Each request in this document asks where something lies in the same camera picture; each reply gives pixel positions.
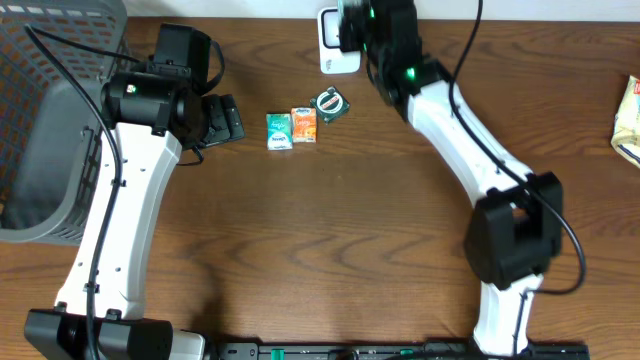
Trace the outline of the teal Kleenex tissue pack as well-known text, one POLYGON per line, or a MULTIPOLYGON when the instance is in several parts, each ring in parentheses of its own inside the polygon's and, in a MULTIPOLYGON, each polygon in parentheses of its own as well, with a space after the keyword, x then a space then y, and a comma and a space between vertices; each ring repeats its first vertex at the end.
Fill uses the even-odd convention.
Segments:
POLYGON ((267 148, 270 151, 293 148, 292 120, 290 114, 267 114, 267 148))

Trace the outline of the orange Kleenex tissue pack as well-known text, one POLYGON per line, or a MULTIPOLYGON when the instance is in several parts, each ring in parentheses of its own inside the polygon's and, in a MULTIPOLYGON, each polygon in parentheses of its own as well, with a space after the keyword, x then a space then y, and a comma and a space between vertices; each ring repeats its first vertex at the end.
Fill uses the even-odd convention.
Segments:
POLYGON ((291 109, 294 143, 315 143, 317 140, 317 115, 315 108, 298 107, 291 109))

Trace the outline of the dark green round-label box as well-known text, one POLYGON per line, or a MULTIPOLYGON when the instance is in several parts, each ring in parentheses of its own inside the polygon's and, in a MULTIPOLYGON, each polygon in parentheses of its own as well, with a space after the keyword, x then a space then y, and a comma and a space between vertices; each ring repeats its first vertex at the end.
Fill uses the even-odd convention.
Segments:
POLYGON ((316 109, 317 115, 329 124, 350 109, 350 103, 335 87, 331 86, 310 100, 310 105, 316 109))

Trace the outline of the cream wet wipes bag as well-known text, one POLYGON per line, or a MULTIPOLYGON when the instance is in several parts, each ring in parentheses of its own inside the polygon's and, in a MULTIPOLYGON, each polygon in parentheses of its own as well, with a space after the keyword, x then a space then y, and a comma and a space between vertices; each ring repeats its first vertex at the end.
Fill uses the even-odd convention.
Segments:
POLYGON ((621 157, 639 167, 639 79, 634 76, 629 77, 614 117, 610 144, 621 157))

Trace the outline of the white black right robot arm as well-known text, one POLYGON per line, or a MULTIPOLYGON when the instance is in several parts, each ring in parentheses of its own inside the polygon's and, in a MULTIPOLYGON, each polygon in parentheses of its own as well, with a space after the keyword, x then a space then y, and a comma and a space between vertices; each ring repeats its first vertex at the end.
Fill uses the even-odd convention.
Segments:
POLYGON ((381 97, 434 146, 472 205, 464 251, 481 281, 478 351, 531 354, 533 298, 562 247, 559 180, 535 174, 474 115, 455 77, 424 52, 414 2, 341 1, 338 11, 341 51, 365 55, 381 97))

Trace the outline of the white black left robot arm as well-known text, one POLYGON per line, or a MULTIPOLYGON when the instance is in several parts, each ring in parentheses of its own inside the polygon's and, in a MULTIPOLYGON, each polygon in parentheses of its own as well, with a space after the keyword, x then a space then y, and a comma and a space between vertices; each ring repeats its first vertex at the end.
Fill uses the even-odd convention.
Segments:
POLYGON ((202 334, 145 317, 145 281, 158 212, 185 151, 243 138, 234 99, 208 73, 219 44, 163 24, 154 54, 103 85, 88 106, 103 145, 74 265, 50 310, 29 312, 26 340, 48 359, 209 359, 202 334))

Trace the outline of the grey plastic basket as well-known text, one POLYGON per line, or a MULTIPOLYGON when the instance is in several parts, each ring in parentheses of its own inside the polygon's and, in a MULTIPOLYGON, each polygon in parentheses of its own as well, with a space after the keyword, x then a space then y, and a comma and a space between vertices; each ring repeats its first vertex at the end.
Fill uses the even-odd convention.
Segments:
POLYGON ((1 239, 80 244, 101 156, 100 126, 72 85, 26 34, 38 39, 93 98, 127 54, 121 0, 1 4, 1 239))

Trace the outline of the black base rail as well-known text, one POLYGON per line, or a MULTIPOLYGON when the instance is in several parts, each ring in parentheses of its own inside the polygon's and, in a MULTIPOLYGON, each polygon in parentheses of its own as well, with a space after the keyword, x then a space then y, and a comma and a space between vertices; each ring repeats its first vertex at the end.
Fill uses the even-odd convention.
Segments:
POLYGON ((218 360, 387 360, 387 359, 569 359, 590 360, 588 347, 576 344, 530 344, 519 355, 485 355, 459 341, 424 344, 283 345, 258 343, 218 344, 210 359, 218 360))

